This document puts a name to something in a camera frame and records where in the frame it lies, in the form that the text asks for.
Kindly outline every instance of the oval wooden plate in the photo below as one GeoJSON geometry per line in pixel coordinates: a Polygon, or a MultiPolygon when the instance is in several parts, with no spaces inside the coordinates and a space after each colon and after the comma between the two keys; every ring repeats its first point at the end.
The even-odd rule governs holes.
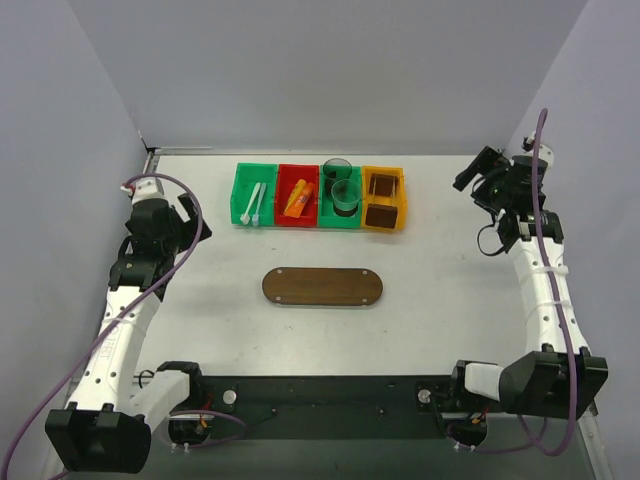
{"type": "Polygon", "coordinates": [[[382,280],[366,268],[278,267],[262,280],[264,296],[280,305],[360,307],[382,295],[382,280]]]}

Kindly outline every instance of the yellow bin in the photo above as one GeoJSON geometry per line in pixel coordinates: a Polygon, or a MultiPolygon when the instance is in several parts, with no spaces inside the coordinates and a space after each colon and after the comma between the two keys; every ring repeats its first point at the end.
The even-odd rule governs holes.
{"type": "Polygon", "coordinates": [[[407,192],[400,167],[362,167],[363,228],[402,230],[407,218],[407,192]]]}

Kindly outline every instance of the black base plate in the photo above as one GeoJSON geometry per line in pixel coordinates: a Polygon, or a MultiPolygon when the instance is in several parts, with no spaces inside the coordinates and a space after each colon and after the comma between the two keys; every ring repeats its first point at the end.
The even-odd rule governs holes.
{"type": "MultiPolygon", "coordinates": [[[[211,410],[231,413],[249,425],[247,439],[433,439],[442,438],[432,405],[418,392],[433,392],[441,413],[460,411],[446,400],[450,377],[211,377],[200,384],[213,395],[211,410]],[[225,391],[236,400],[224,402],[225,391]]],[[[210,438],[239,433],[223,419],[213,420],[210,438]]]]}

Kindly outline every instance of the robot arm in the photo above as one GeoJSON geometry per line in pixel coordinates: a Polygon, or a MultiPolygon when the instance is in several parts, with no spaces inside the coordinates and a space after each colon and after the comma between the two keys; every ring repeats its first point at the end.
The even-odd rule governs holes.
{"type": "MultiPolygon", "coordinates": [[[[133,207],[126,224],[131,235],[111,267],[100,333],[173,267],[197,231],[198,218],[187,195],[179,197],[189,215],[184,222],[166,200],[159,180],[145,178],[124,189],[133,207]]],[[[203,225],[199,241],[210,236],[211,230],[203,225]]],[[[67,470],[139,472],[149,454],[151,433],[176,406],[199,395],[197,365],[169,362],[131,397],[142,344],[167,283],[120,319],[93,352],[66,408],[49,412],[45,431],[67,470]]]]}
{"type": "MultiPolygon", "coordinates": [[[[523,148],[530,152],[530,138],[523,148]]],[[[538,170],[542,178],[553,162],[553,152],[542,146],[538,170]]],[[[574,355],[578,369],[577,416],[580,417],[607,378],[604,358],[592,357],[580,332],[571,304],[564,262],[564,237],[558,216],[542,210],[544,246],[551,267],[545,267],[535,239],[531,199],[531,153],[507,160],[486,147],[469,168],[456,178],[454,187],[462,191],[476,175],[472,191],[475,203],[491,214],[503,250],[513,262],[525,311],[527,354],[503,368],[498,365],[461,360],[454,369],[454,395],[480,396],[496,401],[507,413],[567,418],[569,382],[567,355],[574,355]],[[567,352],[556,311],[548,271],[558,283],[572,343],[567,352]]],[[[540,208],[545,196],[539,193],[540,208]]]]}

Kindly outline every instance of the wire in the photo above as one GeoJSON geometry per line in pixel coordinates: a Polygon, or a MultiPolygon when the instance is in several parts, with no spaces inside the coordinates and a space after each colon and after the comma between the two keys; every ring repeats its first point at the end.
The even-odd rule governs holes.
{"type": "MultiPolygon", "coordinates": [[[[200,410],[211,410],[211,404],[212,403],[213,403],[213,395],[209,394],[209,398],[207,399],[207,403],[205,403],[200,410]]],[[[204,416],[203,415],[200,415],[200,425],[202,425],[204,428],[208,428],[209,427],[209,425],[207,425],[207,422],[204,421],[204,416]]]]}
{"type": "Polygon", "coordinates": [[[451,430],[453,429],[453,425],[454,425],[453,423],[450,423],[449,426],[447,427],[447,437],[449,437],[451,440],[456,442],[456,445],[459,445],[465,450],[470,450],[470,451],[473,451],[474,453],[481,453],[483,455],[502,455],[506,453],[516,453],[516,452],[522,452],[523,450],[528,450],[534,445],[533,443],[534,441],[541,441],[542,437],[547,431],[547,426],[549,425],[549,421],[546,417],[542,420],[542,428],[540,428],[540,432],[538,433],[538,436],[535,439],[529,440],[527,443],[523,443],[522,445],[518,445],[515,447],[496,448],[496,449],[471,447],[470,445],[465,445],[463,443],[458,442],[455,438],[453,438],[451,433],[451,430]]]}
{"type": "MultiPolygon", "coordinates": [[[[199,445],[189,445],[189,449],[200,449],[200,448],[213,447],[214,445],[221,445],[223,443],[232,442],[234,440],[240,440],[249,431],[249,426],[245,422],[240,420],[238,417],[234,417],[233,415],[229,415],[227,413],[215,412],[213,410],[183,410],[183,411],[180,411],[180,412],[172,413],[171,414],[171,418],[176,418],[176,417],[179,417],[181,415],[213,415],[216,418],[223,418],[225,420],[228,420],[228,421],[231,421],[231,422],[235,422],[235,423],[237,423],[238,425],[240,425],[242,427],[242,433],[238,433],[236,435],[230,435],[230,436],[225,437],[225,438],[219,438],[217,440],[211,440],[209,442],[204,442],[204,443],[201,443],[199,445]]],[[[184,446],[176,444],[176,443],[172,443],[171,446],[176,446],[178,448],[184,448],[184,446]]]]}
{"type": "Polygon", "coordinates": [[[136,375],[136,377],[138,377],[138,386],[140,387],[141,390],[144,388],[144,385],[142,385],[142,375],[145,373],[148,373],[151,376],[144,377],[144,378],[153,378],[156,376],[156,372],[154,372],[153,370],[142,370],[138,375],[136,375]]]}
{"type": "Polygon", "coordinates": [[[489,413],[489,407],[486,407],[484,411],[480,415],[478,415],[477,418],[474,418],[473,420],[471,420],[471,423],[476,425],[481,421],[485,420],[487,418],[487,413],[489,413]]]}
{"type": "Polygon", "coordinates": [[[527,425],[525,419],[519,415],[518,420],[522,425],[527,437],[536,446],[538,450],[549,457],[557,457],[562,454],[571,443],[573,434],[576,429],[576,407],[578,405],[578,379],[576,359],[573,355],[573,344],[571,343],[571,334],[569,333],[569,325],[564,315],[564,309],[562,307],[560,298],[560,289],[558,287],[558,281],[556,276],[551,270],[551,263],[549,262],[549,256],[547,255],[547,249],[544,245],[544,237],[542,235],[542,216],[540,215],[540,200],[538,196],[538,163],[540,160],[540,138],[542,137],[542,128],[547,120],[548,110],[543,108],[538,116],[538,124],[536,126],[536,134],[533,141],[533,158],[531,160],[531,195],[533,196],[533,218],[536,226],[536,239],[538,240],[538,247],[540,248],[540,256],[542,257],[542,263],[548,268],[547,276],[549,277],[549,284],[551,286],[551,293],[553,301],[555,303],[556,312],[558,313],[558,319],[560,320],[560,329],[562,330],[562,337],[564,338],[564,344],[567,351],[567,360],[569,363],[569,418],[567,421],[567,428],[564,432],[564,437],[560,441],[560,444],[554,449],[548,449],[542,443],[540,439],[532,438],[531,430],[527,425]]]}
{"type": "Polygon", "coordinates": [[[493,228],[494,224],[490,223],[489,225],[485,225],[484,227],[482,227],[480,230],[478,230],[478,235],[476,236],[476,244],[478,245],[478,250],[480,250],[480,253],[483,254],[485,257],[497,257],[498,255],[500,255],[501,253],[504,253],[504,245],[502,247],[500,247],[498,250],[496,250],[495,252],[485,252],[482,247],[480,246],[480,235],[482,235],[482,232],[484,232],[487,228],[493,228]]]}
{"type": "MultiPolygon", "coordinates": [[[[102,342],[105,340],[105,338],[107,338],[109,334],[118,326],[122,318],[128,315],[129,312],[131,312],[134,308],[136,308],[145,298],[147,298],[149,295],[155,292],[163,284],[169,281],[169,279],[171,279],[173,275],[175,275],[175,273],[182,267],[182,265],[184,265],[187,259],[191,256],[191,254],[196,248],[196,245],[198,244],[198,241],[200,240],[200,235],[202,234],[202,227],[203,227],[204,221],[202,219],[202,208],[200,206],[200,202],[198,201],[193,191],[189,187],[187,187],[184,183],[182,183],[180,180],[173,178],[169,175],[165,175],[163,173],[142,173],[140,175],[134,175],[133,177],[131,177],[129,180],[125,182],[125,185],[130,185],[133,182],[136,182],[142,178],[148,178],[148,177],[159,178],[159,179],[167,180],[171,183],[174,183],[180,188],[182,188],[187,193],[187,195],[191,198],[191,200],[193,201],[194,209],[196,211],[197,219],[198,219],[198,225],[196,227],[196,233],[195,233],[193,242],[191,242],[191,245],[184,252],[184,255],[182,256],[182,258],[171,268],[171,270],[165,273],[160,279],[158,279],[158,281],[156,281],[156,283],[151,285],[151,287],[149,287],[147,290],[142,292],[135,300],[133,300],[129,305],[127,305],[125,309],[122,310],[117,317],[115,317],[111,321],[111,323],[91,343],[91,345],[89,346],[89,349],[74,363],[74,365],[71,367],[69,372],[66,375],[64,375],[58,383],[54,385],[51,391],[33,409],[33,411],[29,414],[27,419],[20,426],[20,428],[12,438],[11,442],[9,443],[9,446],[7,447],[7,451],[5,452],[4,458],[2,460],[2,469],[0,471],[1,472],[0,478],[2,480],[8,480],[9,464],[11,463],[11,458],[13,457],[13,454],[15,453],[16,448],[18,447],[18,444],[22,440],[22,437],[26,433],[27,429],[31,426],[33,421],[36,419],[36,417],[44,410],[44,408],[49,404],[49,402],[53,400],[53,398],[58,394],[58,392],[60,392],[60,390],[62,390],[64,386],[71,380],[71,378],[76,373],[76,371],[84,367],[86,362],[89,360],[89,358],[93,354],[93,351],[96,348],[98,348],[102,344],[102,342]]],[[[58,475],[51,477],[49,480],[59,480],[60,478],[63,478],[67,473],[68,472],[63,471],[58,475]]]]}
{"type": "MultiPolygon", "coordinates": [[[[460,443],[453,437],[453,429],[455,426],[464,424],[469,420],[471,420],[471,417],[473,417],[473,412],[469,413],[469,415],[467,415],[467,417],[462,420],[453,420],[452,422],[449,423],[449,425],[447,425],[446,428],[444,428],[444,420],[442,418],[442,414],[438,411],[438,406],[435,404],[436,402],[430,402],[430,403],[433,404],[433,405],[430,404],[430,407],[433,414],[436,417],[436,423],[438,424],[438,428],[441,430],[441,433],[443,433],[445,437],[456,442],[456,446],[462,447],[465,450],[473,451],[475,453],[486,454],[486,455],[502,455],[506,453],[521,452],[523,450],[527,450],[531,448],[534,445],[533,441],[529,440],[527,443],[523,443],[522,445],[518,445],[515,447],[488,449],[488,448],[475,447],[475,446],[465,445],[463,443],[460,443]]],[[[488,410],[489,408],[487,407],[485,408],[484,412],[488,412],[488,410]]],[[[535,440],[538,440],[538,441],[542,440],[542,437],[547,431],[547,425],[548,425],[548,420],[547,418],[544,418],[542,421],[542,428],[540,429],[540,432],[538,433],[538,436],[536,437],[535,440]]]]}

